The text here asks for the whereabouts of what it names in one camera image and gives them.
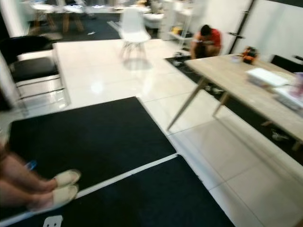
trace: table leg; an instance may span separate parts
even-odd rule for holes
[[[297,142],[294,144],[292,150],[293,150],[293,151],[298,151],[301,145],[302,145],[302,143],[301,143],[300,141],[297,141]]]
[[[218,105],[218,107],[215,109],[214,113],[213,113],[213,117],[216,116],[216,114],[219,112],[220,108],[225,105],[225,103],[228,101],[229,98],[229,94],[227,92],[224,92],[223,96],[220,99],[220,104]]]
[[[266,121],[266,122],[263,122],[261,125],[264,127],[267,127],[267,126],[270,126],[272,123],[273,123],[272,121]]]
[[[178,118],[181,116],[181,114],[183,114],[183,112],[186,110],[186,108],[189,106],[189,104],[193,101],[193,99],[196,97],[196,95],[199,93],[199,91],[205,87],[206,82],[207,82],[207,79],[205,79],[205,78],[201,78],[199,80],[198,86],[195,88],[195,90],[190,95],[188,100],[183,104],[183,106],[181,107],[181,109],[179,110],[177,115],[174,117],[172,122],[169,124],[167,130],[169,130],[173,126],[173,124],[176,122],[176,120],[178,120]]]

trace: glossy floor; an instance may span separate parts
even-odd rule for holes
[[[134,52],[127,61],[119,56],[121,47],[121,40],[58,43],[71,105],[63,92],[32,98],[28,117],[137,96],[235,226],[291,227],[303,218],[303,167],[228,109],[213,118],[218,101],[206,92],[166,130],[195,87],[163,59],[177,45],[151,40],[146,60]],[[22,118],[18,109],[1,113],[3,134]]]

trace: chair leg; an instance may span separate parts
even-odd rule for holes
[[[141,56],[141,45],[140,44],[136,44],[136,49],[137,49],[137,57],[140,58]]]
[[[124,52],[127,49],[127,47],[129,46],[129,42],[124,42],[124,45],[122,47],[121,53],[120,53],[120,57],[123,58]]]
[[[56,29],[57,29],[57,26],[55,25],[55,23],[54,23],[54,21],[53,21],[51,15],[47,14],[47,15],[46,15],[46,18],[47,18],[47,21],[48,21],[48,23],[49,23],[51,29],[52,29],[53,31],[56,30]]]
[[[39,12],[36,12],[36,19],[35,19],[35,34],[38,34],[40,30],[40,22],[39,22]]]
[[[15,87],[16,87],[16,90],[17,90],[17,93],[19,95],[19,101],[21,101],[21,105],[20,106],[20,109],[21,109],[21,112],[24,116],[28,115],[28,109],[27,109],[27,106],[25,105],[25,102],[24,100],[22,99],[22,94],[18,88],[18,86],[15,84]]]
[[[59,80],[60,80],[60,83],[61,83],[61,87],[63,88],[64,96],[66,98],[66,105],[70,105],[71,104],[70,93],[68,92],[68,89],[67,89],[67,87],[65,85],[64,78],[60,74],[59,74]]]
[[[144,57],[146,58],[146,51],[145,51],[144,43],[140,44],[140,49],[141,49]]]
[[[65,15],[65,13],[63,14],[63,32],[65,32],[65,30],[66,30],[66,15]]]
[[[82,22],[81,22],[81,20],[80,20],[80,18],[79,18],[79,16],[78,16],[77,14],[74,15],[74,21],[75,21],[75,23],[76,23],[76,26],[77,26],[77,28],[78,28],[78,31],[79,31],[79,32],[84,31],[83,24],[82,24]]]
[[[65,13],[63,16],[63,32],[68,32],[70,26],[70,14]]]
[[[130,58],[132,50],[133,50],[133,44],[129,44],[129,46],[128,46],[128,52],[127,52],[127,59]]]

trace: black floor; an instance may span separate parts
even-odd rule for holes
[[[170,64],[174,65],[174,58],[167,58],[166,59]],[[194,73],[188,66],[186,66],[184,63],[180,66],[176,67],[179,71],[181,71],[185,76],[190,78],[193,82],[197,83],[200,80],[200,76]],[[219,100],[222,96],[215,95],[214,93],[209,92],[211,95],[213,95],[217,100]],[[258,130],[260,133],[262,133],[265,137],[267,137],[269,140],[271,140],[273,143],[275,143],[278,147],[280,147],[284,152],[286,152],[289,156],[291,156],[293,159],[295,159],[298,163],[303,165],[303,148],[301,148],[299,151],[295,152],[292,151],[292,146],[295,143],[295,139],[293,139],[290,135],[287,133],[280,131],[276,126],[269,126],[269,127],[263,127],[261,124],[266,121],[265,118],[257,114],[256,112],[252,111],[250,108],[247,108],[245,105],[243,105],[241,102],[234,98],[230,98],[226,106],[232,110],[235,114],[237,114],[240,118],[245,120],[248,124],[250,124],[252,127],[254,127],[256,130]],[[279,133],[286,135],[289,137],[289,140],[285,141],[276,141],[272,138],[272,130],[278,130]]]
[[[64,227],[234,226],[182,157],[12,227],[41,227],[55,215],[63,216]]]
[[[94,18],[89,17],[88,15],[81,16],[80,18],[84,26],[83,32],[79,32],[75,23],[70,20],[69,31],[63,33],[63,14],[52,14],[51,17],[54,19],[57,30],[52,31],[49,25],[44,22],[41,25],[39,34],[60,33],[62,35],[62,40],[59,41],[61,42],[120,39],[118,32],[107,23],[108,21],[118,22],[120,20],[119,13],[98,13],[95,14]],[[149,32],[151,33],[152,38],[157,38],[157,31],[151,30]]]
[[[81,190],[176,154],[135,97],[13,122],[9,143],[44,177],[79,169]],[[0,219],[23,211],[2,208]],[[54,215],[65,227],[233,226],[180,156],[12,226],[41,227]]]

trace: table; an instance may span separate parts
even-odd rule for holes
[[[232,55],[189,60],[185,63],[201,75],[201,79],[196,89],[169,124],[168,130],[190,105],[200,89],[204,88],[207,81],[211,81],[225,91],[213,116],[227,102],[229,96],[233,96],[293,136],[297,141],[293,146],[293,150],[298,150],[303,141],[303,118],[275,100],[273,94],[270,92],[250,83],[246,71],[260,67],[269,71],[280,71],[293,76],[294,74],[276,65],[259,60],[255,61],[254,65],[243,62],[234,63],[232,62]]]

